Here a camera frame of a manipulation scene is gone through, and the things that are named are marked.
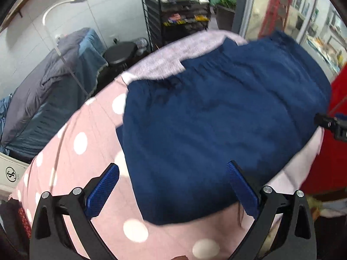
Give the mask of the navy blue garment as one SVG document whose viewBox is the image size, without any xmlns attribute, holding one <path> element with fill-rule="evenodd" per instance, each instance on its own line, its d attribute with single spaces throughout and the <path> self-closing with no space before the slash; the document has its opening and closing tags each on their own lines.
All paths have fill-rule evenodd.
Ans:
<svg viewBox="0 0 347 260">
<path fill-rule="evenodd" d="M 186 223 L 237 201 L 227 165 L 266 184 L 311 139 L 327 111 L 324 71 L 283 32 L 225 39 L 184 70 L 128 85 L 119 137 L 145 221 Z"/>
</svg>

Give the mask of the pink polka dot bedsheet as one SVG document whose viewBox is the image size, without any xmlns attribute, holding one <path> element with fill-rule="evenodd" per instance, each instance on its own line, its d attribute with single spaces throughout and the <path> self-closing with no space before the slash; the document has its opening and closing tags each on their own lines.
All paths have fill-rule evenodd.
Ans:
<svg viewBox="0 0 347 260">
<path fill-rule="evenodd" d="M 12 194 L 30 259 L 315 259 L 331 84 L 294 39 L 201 32 L 89 99 Z"/>
</svg>

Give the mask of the red metal ladder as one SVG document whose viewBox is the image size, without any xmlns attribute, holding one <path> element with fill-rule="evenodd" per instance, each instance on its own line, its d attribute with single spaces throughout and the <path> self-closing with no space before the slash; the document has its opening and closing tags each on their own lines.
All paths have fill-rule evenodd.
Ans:
<svg viewBox="0 0 347 260">
<path fill-rule="evenodd" d="M 268 36 L 273 31 L 284 31 L 292 0 L 269 0 L 258 38 Z"/>
</svg>

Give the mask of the green potted plant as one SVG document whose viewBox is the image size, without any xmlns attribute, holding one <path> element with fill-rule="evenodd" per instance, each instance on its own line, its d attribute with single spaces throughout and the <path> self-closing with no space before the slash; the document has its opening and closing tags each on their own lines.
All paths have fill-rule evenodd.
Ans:
<svg viewBox="0 0 347 260">
<path fill-rule="evenodd" d="M 237 0 L 210 0 L 219 30 L 231 31 Z"/>
</svg>

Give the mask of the black round stool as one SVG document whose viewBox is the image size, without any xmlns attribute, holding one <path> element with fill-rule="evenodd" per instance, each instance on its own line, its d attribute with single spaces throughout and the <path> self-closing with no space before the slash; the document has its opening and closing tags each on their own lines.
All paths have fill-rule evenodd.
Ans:
<svg viewBox="0 0 347 260">
<path fill-rule="evenodd" d="M 125 72 L 148 55 L 148 42 L 145 38 L 139 38 L 137 41 L 118 42 L 109 47 L 103 53 L 107 66 L 99 72 L 98 84 L 94 94 L 99 93 L 119 74 Z"/>
</svg>

